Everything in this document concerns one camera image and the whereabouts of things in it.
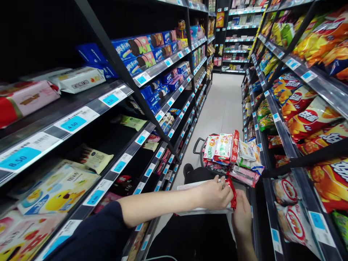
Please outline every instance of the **floor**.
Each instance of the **floor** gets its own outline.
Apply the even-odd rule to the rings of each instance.
[[[233,133],[236,129],[243,132],[241,83],[243,75],[216,74],[213,75],[213,83],[193,131],[187,151],[184,155],[178,176],[175,178],[172,190],[184,184],[183,166],[191,163],[194,168],[200,167],[199,155],[193,153],[193,148],[198,138],[206,139],[212,133]],[[172,214],[161,217],[155,235],[167,224]]]

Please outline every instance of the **pikachu packaging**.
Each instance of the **pikachu packaging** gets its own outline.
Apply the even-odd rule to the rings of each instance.
[[[64,164],[34,188],[18,204],[18,210],[23,215],[67,212],[98,178],[96,174]]]

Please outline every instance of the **logo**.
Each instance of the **logo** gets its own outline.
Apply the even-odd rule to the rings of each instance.
[[[312,124],[315,122],[317,119],[319,119],[318,114],[315,111],[312,110],[305,110],[298,115],[298,119],[303,123],[303,124]]]

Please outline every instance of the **black pants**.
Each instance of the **black pants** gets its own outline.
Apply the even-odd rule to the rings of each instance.
[[[185,184],[213,178],[209,170],[199,167],[186,175]],[[236,244],[226,214],[173,214],[153,240],[146,258],[159,256],[173,256],[178,261],[237,260]],[[158,260],[173,261],[170,258]]]

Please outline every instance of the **left hand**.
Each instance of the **left hand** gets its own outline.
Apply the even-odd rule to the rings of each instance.
[[[223,210],[227,207],[233,199],[233,192],[228,184],[223,188],[224,176],[221,177],[220,181],[222,184],[219,182],[219,175],[216,175],[214,179],[192,188],[199,207],[212,210]]]

